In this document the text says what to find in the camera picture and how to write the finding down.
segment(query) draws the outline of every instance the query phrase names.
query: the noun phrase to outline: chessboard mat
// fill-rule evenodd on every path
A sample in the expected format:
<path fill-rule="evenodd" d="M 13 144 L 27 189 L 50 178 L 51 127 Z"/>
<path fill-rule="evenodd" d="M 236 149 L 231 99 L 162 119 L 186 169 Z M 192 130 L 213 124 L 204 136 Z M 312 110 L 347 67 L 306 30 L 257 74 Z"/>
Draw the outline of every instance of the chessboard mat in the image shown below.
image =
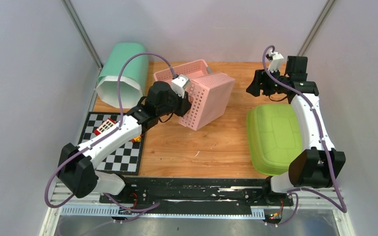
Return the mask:
<path fill-rule="evenodd" d="M 86 142 L 94 137 L 94 131 L 108 118 L 115 122 L 119 120 L 120 113 L 89 112 L 83 126 L 79 143 Z M 119 175 L 138 175 L 140 171 L 141 155 L 143 153 L 145 136 L 140 142 L 126 142 L 113 153 L 108 155 L 96 170 Z"/>

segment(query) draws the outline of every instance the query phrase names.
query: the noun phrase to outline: red wire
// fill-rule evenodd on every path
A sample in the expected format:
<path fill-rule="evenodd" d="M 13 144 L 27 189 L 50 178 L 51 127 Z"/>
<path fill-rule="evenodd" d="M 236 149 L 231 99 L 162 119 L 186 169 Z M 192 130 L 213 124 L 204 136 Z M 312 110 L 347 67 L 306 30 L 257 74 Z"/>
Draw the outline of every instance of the red wire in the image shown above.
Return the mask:
<path fill-rule="evenodd" d="M 135 197 L 134 206 L 132 207 L 132 208 L 135 208 L 137 206 L 138 196 L 135 193 L 132 193 L 130 196 L 134 196 Z"/>

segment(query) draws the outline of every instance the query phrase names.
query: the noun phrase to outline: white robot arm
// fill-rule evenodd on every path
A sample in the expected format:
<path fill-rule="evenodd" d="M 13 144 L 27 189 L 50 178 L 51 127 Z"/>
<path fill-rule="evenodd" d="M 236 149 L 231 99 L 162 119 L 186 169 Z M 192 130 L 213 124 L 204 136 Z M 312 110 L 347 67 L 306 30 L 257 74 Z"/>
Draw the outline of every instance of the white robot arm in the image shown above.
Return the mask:
<path fill-rule="evenodd" d="M 172 80 L 172 86 L 166 82 L 155 82 L 147 97 L 142 97 L 137 106 L 127 112 L 122 125 L 117 123 L 77 147 L 73 144 L 64 146 L 59 165 L 75 153 L 83 152 L 58 172 L 59 179 L 77 198 L 91 192 L 118 195 L 126 185 L 123 179 L 115 174 L 95 171 L 95 168 L 125 142 L 155 126 L 161 116 L 186 114 L 191 107 L 188 92 L 185 91 L 189 83 L 189 78 L 184 75 Z"/>
<path fill-rule="evenodd" d="M 280 176 L 267 178 L 269 194 L 286 194 L 291 189 L 305 186 L 331 187 L 333 182 L 330 177 L 327 156 L 321 143 L 320 130 L 324 134 L 323 140 L 333 162 L 335 177 L 343 167 L 346 157 L 342 151 L 335 150 L 334 144 L 327 135 L 320 112 L 316 83 L 307 81 L 307 57 L 288 56 L 285 75 L 282 76 L 280 75 L 280 66 L 284 59 L 283 56 L 273 50 L 267 52 L 266 58 L 271 62 L 268 69 L 270 74 L 287 87 L 300 91 L 312 104 L 311 107 L 304 97 L 275 83 L 265 70 L 256 70 L 253 82 L 246 89 L 246 92 L 253 96 L 260 96 L 261 90 L 262 94 L 267 96 L 274 93 L 285 93 L 289 104 L 296 113 L 301 130 L 303 152 L 292 161 L 287 172 Z M 319 116 L 321 127 L 315 118 L 314 111 Z"/>

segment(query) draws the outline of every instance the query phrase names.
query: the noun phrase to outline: pink plastic crate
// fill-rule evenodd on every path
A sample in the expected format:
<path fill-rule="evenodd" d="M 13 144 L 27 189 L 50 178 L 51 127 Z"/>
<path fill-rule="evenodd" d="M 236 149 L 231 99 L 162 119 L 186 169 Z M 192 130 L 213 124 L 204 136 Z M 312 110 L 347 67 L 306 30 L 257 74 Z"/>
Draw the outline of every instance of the pink plastic crate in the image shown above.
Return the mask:
<path fill-rule="evenodd" d="M 175 73 L 180 75 L 186 75 L 190 80 L 204 76 L 209 74 L 208 73 L 208 64 L 205 60 L 196 60 L 186 64 L 178 65 L 173 67 Z M 154 80 L 155 81 L 165 81 L 169 84 L 172 81 L 172 73 L 169 69 L 158 71 L 154 73 Z"/>
<path fill-rule="evenodd" d="M 179 118 L 179 124 L 198 130 L 224 114 L 235 80 L 224 73 L 214 73 L 190 82 L 186 91 L 192 107 Z"/>

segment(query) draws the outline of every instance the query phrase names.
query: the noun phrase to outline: lime green plastic cover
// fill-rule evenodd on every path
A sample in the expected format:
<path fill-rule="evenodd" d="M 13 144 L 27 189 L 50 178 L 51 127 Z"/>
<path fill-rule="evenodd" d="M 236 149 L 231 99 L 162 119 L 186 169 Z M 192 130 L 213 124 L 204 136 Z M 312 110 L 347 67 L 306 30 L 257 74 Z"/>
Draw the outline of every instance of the lime green plastic cover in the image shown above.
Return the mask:
<path fill-rule="evenodd" d="M 249 111 L 247 133 L 252 164 L 265 175 L 283 174 L 302 152 L 298 119 L 288 104 L 261 105 Z"/>

